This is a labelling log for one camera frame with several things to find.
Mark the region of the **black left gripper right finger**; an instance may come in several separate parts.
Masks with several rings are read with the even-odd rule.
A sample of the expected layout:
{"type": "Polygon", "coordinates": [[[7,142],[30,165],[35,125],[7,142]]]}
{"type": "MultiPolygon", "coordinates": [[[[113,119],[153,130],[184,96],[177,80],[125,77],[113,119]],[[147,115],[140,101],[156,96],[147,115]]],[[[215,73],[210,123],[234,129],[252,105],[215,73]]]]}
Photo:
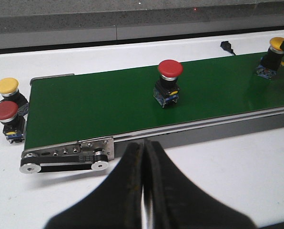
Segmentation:
{"type": "Polygon", "coordinates": [[[159,142],[146,140],[144,201],[151,229],[254,229],[243,213],[221,203],[191,182],[159,142]]]}

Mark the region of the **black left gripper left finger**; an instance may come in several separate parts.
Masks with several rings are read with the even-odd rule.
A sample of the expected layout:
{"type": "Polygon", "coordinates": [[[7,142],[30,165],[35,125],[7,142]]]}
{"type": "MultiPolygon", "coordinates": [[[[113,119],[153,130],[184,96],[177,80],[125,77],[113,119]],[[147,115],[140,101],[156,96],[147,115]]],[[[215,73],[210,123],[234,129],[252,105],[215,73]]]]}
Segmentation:
{"type": "Polygon", "coordinates": [[[128,144],[123,157],[88,196],[52,217],[47,229],[140,229],[143,145],[128,144]]]}

